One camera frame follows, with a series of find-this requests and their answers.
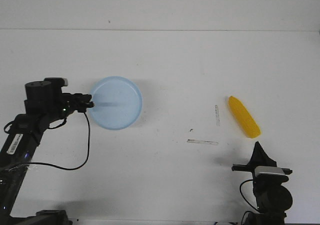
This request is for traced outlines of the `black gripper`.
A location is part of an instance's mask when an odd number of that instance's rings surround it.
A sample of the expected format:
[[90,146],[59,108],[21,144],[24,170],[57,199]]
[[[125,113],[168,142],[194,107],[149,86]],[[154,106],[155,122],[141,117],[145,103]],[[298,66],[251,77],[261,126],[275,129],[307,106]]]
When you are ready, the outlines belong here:
[[289,175],[293,173],[290,168],[279,167],[277,162],[266,154],[258,141],[254,144],[249,162],[247,164],[233,164],[231,170],[251,173],[253,181],[257,184],[277,185],[286,183],[289,180]]
[[58,114],[60,117],[68,117],[74,111],[85,113],[87,109],[95,106],[91,99],[92,96],[90,94],[61,92],[58,95]]

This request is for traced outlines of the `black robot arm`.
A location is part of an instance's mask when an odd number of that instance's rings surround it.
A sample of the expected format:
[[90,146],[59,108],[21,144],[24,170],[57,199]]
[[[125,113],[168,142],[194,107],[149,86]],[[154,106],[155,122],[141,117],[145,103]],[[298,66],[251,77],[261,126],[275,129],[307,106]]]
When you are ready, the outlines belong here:
[[64,93],[68,81],[48,77],[25,85],[25,113],[18,114],[4,127],[8,137],[0,151],[0,223],[2,225],[71,225],[65,210],[41,210],[34,216],[12,217],[11,212],[43,134],[51,123],[67,117],[74,111],[85,114],[94,107],[92,96],[82,93]]
[[[277,166],[257,141],[247,164],[233,164],[232,171],[251,173],[252,178],[239,185],[239,192],[244,201],[254,210],[243,213],[241,225],[284,225],[286,211],[293,205],[290,191],[283,186],[289,181],[292,169]],[[253,206],[244,196],[242,187],[252,183],[252,192],[256,206]]]

